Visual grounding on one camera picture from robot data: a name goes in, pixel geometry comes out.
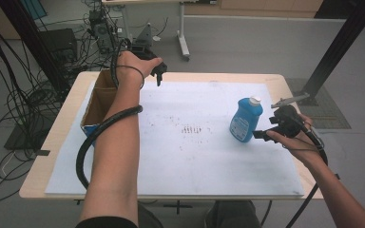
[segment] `black hose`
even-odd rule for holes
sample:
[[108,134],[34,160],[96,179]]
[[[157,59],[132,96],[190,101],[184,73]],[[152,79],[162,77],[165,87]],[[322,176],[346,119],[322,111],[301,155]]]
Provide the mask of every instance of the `black hose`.
[[79,181],[82,183],[85,189],[88,188],[88,180],[85,176],[84,163],[85,163],[86,153],[90,148],[90,146],[97,139],[97,137],[99,137],[99,135],[102,134],[111,125],[115,124],[116,122],[125,117],[136,115],[142,112],[143,110],[144,109],[140,105],[138,105],[120,111],[114,114],[113,116],[109,117],[105,121],[103,121],[100,125],[97,126],[97,128],[90,135],[87,136],[81,148],[79,149],[78,156],[76,158],[76,175],[78,176]]
[[[301,126],[301,131],[303,131],[308,136],[308,138],[313,142],[313,144],[317,147],[319,156],[321,156],[321,158],[324,160],[325,164],[328,165],[327,155],[323,149],[323,145],[320,143],[320,141],[317,139],[317,137],[313,134],[313,132],[311,130],[307,129],[303,125],[303,123],[298,123],[298,121],[294,120],[294,119],[293,119],[293,121],[295,121],[297,124],[299,124]],[[292,219],[287,224],[286,228],[290,228],[293,226],[293,224],[295,224],[296,220],[298,220],[298,217],[300,217],[301,213],[304,211],[304,209],[306,208],[308,203],[311,201],[311,199],[313,198],[313,196],[317,190],[318,190],[318,185],[315,184],[313,189],[310,191],[309,195],[307,196],[307,198],[301,204],[300,208],[298,208],[298,211],[295,213],[295,215],[292,217]]]

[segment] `bottle label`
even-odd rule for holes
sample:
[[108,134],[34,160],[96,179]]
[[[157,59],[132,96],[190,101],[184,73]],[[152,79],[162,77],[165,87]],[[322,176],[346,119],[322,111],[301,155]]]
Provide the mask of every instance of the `bottle label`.
[[235,117],[230,125],[230,131],[234,137],[240,141],[243,141],[247,136],[249,126],[250,123],[248,123],[245,119],[241,117]]

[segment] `metal bracket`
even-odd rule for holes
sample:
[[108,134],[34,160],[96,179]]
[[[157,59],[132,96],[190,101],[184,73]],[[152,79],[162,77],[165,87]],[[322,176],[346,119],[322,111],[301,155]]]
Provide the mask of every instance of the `metal bracket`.
[[133,43],[140,46],[152,47],[152,41],[152,27],[150,23],[147,23],[146,27],[144,27]]
[[296,96],[296,97],[293,97],[293,98],[286,98],[286,99],[280,98],[280,101],[278,101],[276,104],[271,104],[271,108],[282,107],[282,106],[285,106],[285,105],[289,105],[293,102],[298,102],[298,101],[301,101],[301,100],[306,99],[308,97],[310,97],[310,95],[308,93],[304,93],[302,95],[299,95],[299,96]]

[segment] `white paper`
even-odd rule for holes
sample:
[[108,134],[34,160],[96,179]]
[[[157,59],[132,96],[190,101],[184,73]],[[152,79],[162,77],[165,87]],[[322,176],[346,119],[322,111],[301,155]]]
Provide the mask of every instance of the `white paper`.
[[[76,155],[86,138],[80,121],[86,95],[64,142],[47,194],[84,194],[75,172]],[[263,114],[257,129],[272,127],[271,98],[264,84],[146,82],[139,114],[141,157],[138,194],[161,198],[300,197],[303,189],[290,153],[280,144],[237,141],[229,124],[238,100],[257,95]],[[90,176],[92,147],[85,161]]]

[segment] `leg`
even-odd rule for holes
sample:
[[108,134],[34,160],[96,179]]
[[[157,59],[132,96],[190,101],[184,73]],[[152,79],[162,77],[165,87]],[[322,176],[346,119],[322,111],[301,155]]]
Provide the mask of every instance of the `leg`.
[[252,201],[216,201],[205,219],[207,228],[260,228]]
[[163,228],[162,223],[140,203],[138,203],[138,220],[140,228]]
[[180,41],[180,47],[182,48],[182,56],[186,58],[186,60],[189,60],[189,50],[188,45],[185,41],[185,36],[183,34],[183,16],[184,16],[184,4],[183,2],[180,3],[180,30],[177,31],[177,36]]

